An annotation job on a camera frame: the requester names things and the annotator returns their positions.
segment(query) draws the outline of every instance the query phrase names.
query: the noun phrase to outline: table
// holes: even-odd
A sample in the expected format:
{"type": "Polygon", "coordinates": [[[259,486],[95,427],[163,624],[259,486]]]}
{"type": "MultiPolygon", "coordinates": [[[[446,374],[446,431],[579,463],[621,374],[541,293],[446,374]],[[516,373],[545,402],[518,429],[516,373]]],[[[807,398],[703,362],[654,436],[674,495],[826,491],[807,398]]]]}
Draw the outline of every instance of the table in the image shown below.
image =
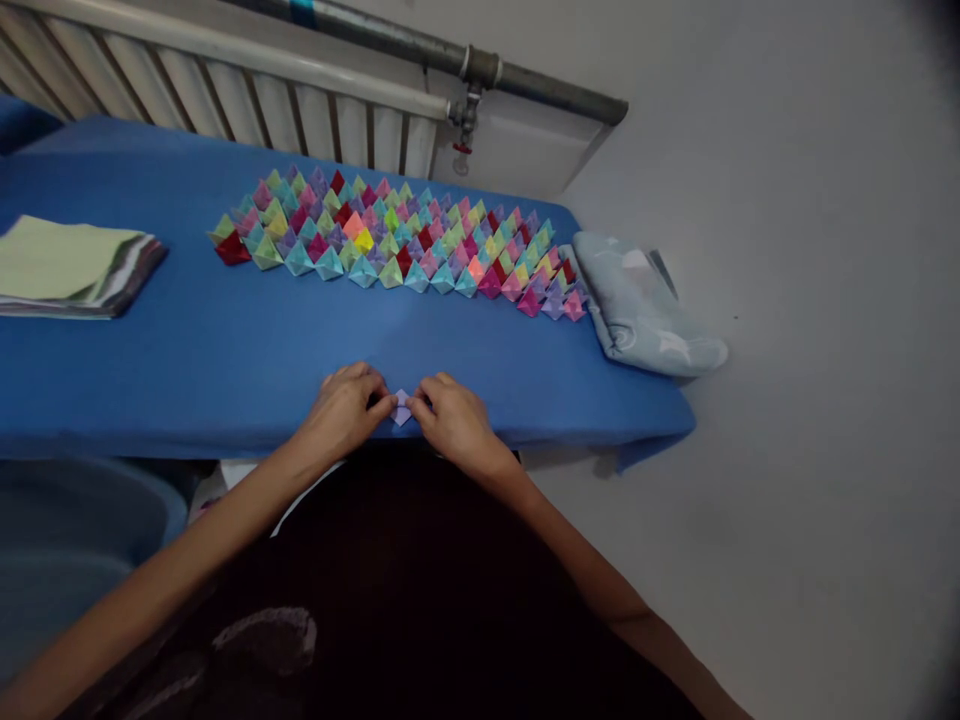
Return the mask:
{"type": "MultiPolygon", "coordinates": [[[[451,373],[512,447],[619,445],[621,466],[692,431],[672,380],[607,360],[589,316],[528,318],[505,298],[364,290],[316,273],[224,266],[205,231],[257,178],[296,162],[348,181],[383,173],[111,118],[69,125],[0,160],[0,232],[22,213],[153,233],[170,254],[110,321],[0,318],[0,457],[257,457],[305,416],[324,375],[366,360],[413,392],[451,373]]],[[[399,187],[402,178],[387,175],[399,187]]],[[[456,202],[520,206],[579,230],[564,207],[410,180],[456,202]]],[[[414,437],[415,421],[376,437],[414,437]]]]}

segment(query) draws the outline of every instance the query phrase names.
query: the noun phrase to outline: radiator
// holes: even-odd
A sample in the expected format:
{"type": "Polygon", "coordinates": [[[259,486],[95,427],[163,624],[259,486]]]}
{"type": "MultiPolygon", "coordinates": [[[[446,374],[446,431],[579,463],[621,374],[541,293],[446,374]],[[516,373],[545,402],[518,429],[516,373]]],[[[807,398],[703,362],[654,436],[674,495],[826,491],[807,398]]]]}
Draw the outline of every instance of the radiator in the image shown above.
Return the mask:
{"type": "Polygon", "coordinates": [[[429,178],[449,102],[118,0],[0,1],[0,91],[429,178]]]}

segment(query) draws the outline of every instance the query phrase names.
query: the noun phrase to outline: pipe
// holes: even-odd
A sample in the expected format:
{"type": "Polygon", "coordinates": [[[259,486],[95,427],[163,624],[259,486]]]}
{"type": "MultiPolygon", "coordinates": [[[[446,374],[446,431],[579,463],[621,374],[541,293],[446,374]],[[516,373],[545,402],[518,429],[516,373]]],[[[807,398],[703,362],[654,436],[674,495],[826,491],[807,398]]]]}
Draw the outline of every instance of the pipe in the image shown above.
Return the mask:
{"type": "Polygon", "coordinates": [[[630,107],[624,100],[503,62],[498,55],[472,45],[463,47],[447,42],[329,0],[221,1],[456,75],[467,84],[479,83],[486,90],[502,90],[604,125],[619,125],[630,107]]]}

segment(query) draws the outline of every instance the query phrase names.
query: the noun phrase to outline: stack of paper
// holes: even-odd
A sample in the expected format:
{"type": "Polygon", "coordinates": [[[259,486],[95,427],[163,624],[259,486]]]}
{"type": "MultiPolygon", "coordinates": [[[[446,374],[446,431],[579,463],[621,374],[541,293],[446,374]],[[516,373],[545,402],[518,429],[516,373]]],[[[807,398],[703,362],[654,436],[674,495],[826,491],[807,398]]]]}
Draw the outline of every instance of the stack of paper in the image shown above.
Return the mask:
{"type": "Polygon", "coordinates": [[[136,230],[24,215],[0,237],[0,315],[119,317],[166,254],[136,230]]]}

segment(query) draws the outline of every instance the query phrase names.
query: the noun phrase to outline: folded cloth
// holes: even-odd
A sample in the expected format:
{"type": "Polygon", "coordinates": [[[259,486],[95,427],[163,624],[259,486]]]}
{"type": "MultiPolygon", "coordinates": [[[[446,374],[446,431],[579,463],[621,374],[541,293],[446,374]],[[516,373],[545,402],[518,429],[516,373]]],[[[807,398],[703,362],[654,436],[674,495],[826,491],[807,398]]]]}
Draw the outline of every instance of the folded cloth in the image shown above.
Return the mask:
{"type": "Polygon", "coordinates": [[[591,232],[574,235],[573,248],[608,358],[677,377],[699,377],[723,365],[726,344],[687,317],[642,251],[591,232]]]}

